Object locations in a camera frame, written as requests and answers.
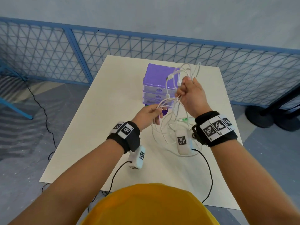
white tabletop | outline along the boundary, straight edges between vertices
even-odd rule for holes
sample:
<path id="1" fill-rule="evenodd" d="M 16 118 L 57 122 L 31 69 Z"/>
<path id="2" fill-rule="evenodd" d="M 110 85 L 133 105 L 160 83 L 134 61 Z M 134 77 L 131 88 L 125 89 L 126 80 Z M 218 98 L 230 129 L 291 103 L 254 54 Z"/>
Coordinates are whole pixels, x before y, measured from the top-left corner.
<path id="1" fill-rule="evenodd" d="M 144 106 L 143 78 L 149 63 L 178 67 L 181 64 L 107 56 L 90 89 L 78 108 L 56 152 L 49 162 L 40 182 L 52 183 L 66 169 L 106 140 L 109 131 L 118 121 L 129 121 Z M 209 105 L 224 114 L 236 126 L 235 118 L 223 83 L 219 68 L 201 66 L 198 81 L 202 84 Z M 179 116 L 184 117 L 181 108 Z M 240 143 L 241 137 L 236 130 Z M 200 201 L 207 196 L 211 179 L 208 166 L 201 155 L 182 158 L 166 151 L 159 133 L 158 145 L 152 136 L 151 127 L 141 132 L 141 144 L 146 153 L 140 170 L 122 167 L 114 178 L 112 191 L 137 183 L 163 183 L 193 193 Z M 176 152 L 176 145 L 168 146 Z M 213 154 L 203 146 L 212 170 L 214 185 L 205 205 L 239 209 L 228 189 Z M 108 191 L 113 174 L 128 160 L 123 155 L 101 190 Z"/>

yellow shirt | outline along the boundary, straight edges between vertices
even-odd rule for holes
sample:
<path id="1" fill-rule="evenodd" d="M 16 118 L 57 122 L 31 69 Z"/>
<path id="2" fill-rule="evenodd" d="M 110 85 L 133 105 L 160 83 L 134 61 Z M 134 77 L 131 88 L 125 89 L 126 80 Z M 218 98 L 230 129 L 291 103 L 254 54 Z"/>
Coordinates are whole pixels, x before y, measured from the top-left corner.
<path id="1" fill-rule="evenodd" d="M 190 192 L 159 183 L 117 190 L 98 202 L 82 225 L 219 224 Z"/>

fist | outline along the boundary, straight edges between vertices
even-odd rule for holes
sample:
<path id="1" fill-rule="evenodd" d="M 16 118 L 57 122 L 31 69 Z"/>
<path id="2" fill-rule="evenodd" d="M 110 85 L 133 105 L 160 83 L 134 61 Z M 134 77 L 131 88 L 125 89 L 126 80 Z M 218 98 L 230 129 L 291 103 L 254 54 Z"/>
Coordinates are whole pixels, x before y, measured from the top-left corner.
<path id="1" fill-rule="evenodd" d="M 181 95 L 181 102 L 185 110 L 194 118 L 212 111 L 206 100 L 205 92 L 196 78 L 192 81 L 190 77 L 185 76 L 175 93 L 176 97 L 179 95 Z"/>
<path id="2" fill-rule="evenodd" d="M 153 104 L 143 107 L 132 119 L 132 121 L 138 126 L 140 131 L 151 125 L 154 119 L 155 123 L 159 125 L 159 117 L 163 118 L 163 113 L 162 109 L 157 108 L 157 106 L 158 104 Z"/>

floor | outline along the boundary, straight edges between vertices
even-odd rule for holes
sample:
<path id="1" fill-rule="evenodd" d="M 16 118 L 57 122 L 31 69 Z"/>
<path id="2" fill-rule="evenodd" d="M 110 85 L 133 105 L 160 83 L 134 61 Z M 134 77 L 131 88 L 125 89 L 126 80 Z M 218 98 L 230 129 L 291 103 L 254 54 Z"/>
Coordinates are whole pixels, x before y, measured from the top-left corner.
<path id="1" fill-rule="evenodd" d="M 36 100 L 46 109 L 48 127 L 58 145 L 88 87 L 32 80 L 28 84 Z M 52 135 L 45 127 L 43 110 L 21 80 L 0 77 L 0 97 L 34 116 L 33 120 L 28 120 L 0 104 L 0 225 L 6 225 L 41 194 L 44 184 L 39 178 L 55 147 Z M 256 128 L 247 121 L 245 107 L 233 105 L 232 109 L 245 148 L 300 208 L 300 131 L 286 132 L 277 126 Z M 99 194 L 90 207 L 101 198 L 103 196 Z M 248 224 L 239 210 L 207 208 L 220 224 Z"/>

blue metal fence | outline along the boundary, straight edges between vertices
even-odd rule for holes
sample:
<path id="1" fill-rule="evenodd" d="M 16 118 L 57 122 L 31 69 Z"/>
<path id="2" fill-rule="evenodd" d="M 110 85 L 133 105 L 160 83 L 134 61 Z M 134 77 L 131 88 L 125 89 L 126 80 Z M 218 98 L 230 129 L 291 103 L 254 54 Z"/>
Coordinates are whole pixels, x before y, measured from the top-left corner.
<path id="1" fill-rule="evenodd" d="M 0 59 L 32 78 L 89 85 L 107 55 L 219 67 L 240 104 L 268 105 L 300 82 L 300 50 L 0 18 Z"/>

